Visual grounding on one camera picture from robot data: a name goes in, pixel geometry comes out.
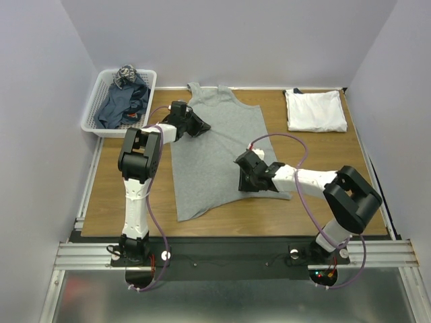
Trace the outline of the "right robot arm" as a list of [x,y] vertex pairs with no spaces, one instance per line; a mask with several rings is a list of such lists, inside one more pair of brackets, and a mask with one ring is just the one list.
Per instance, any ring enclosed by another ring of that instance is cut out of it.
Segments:
[[325,199],[334,218],[318,228],[310,244],[310,255],[317,262],[326,262],[352,235],[362,234],[383,203],[380,194],[351,166],[338,171],[314,171],[280,162],[268,165],[263,157],[262,150],[247,149],[236,158],[240,168],[238,189],[297,192],[302,202],[305,195]]

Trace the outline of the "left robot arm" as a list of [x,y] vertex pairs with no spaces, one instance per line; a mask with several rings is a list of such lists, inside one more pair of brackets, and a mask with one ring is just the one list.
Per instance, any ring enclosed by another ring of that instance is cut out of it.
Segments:
[[145,264],[150,257],[147,244],[147,197],[167,143],[178,141],[185,133],[198,137],[211,126],[200,119],[183,101],[173,101],[169,114],[153,126],[126,131],[118,169],[125,186],[125,224],[119,242],[120,253],[133,264]]

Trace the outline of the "grey tank top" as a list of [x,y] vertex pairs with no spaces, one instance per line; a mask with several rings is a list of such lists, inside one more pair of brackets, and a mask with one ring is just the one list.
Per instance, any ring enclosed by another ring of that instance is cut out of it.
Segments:
[[290,193],[238,189],[240,168],[235,159],[253,139],[267,134],[261,108],[242,103],[224,85],[203,88],[190,82],[188,89],[189,106],[211,128],[196,138],[185,134],[170,146],[178,221],[241,199],[290,200]]

